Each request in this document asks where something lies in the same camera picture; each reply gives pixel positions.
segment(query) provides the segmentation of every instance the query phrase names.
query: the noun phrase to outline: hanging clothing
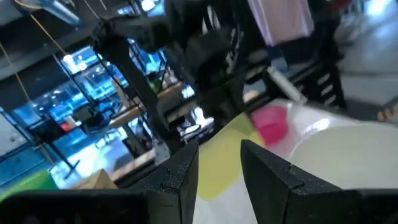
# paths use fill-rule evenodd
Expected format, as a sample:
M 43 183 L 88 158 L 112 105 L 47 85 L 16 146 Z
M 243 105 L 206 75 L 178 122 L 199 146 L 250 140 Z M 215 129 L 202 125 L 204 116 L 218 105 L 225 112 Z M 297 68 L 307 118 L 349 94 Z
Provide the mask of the hanging clothing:
M 307 0 L 248 0 L 267 45 L 309 37 L 314 24 Z
M 334 11 L 346 9 L 353 0 L 332 0 L 329 3 L 329 8 Z

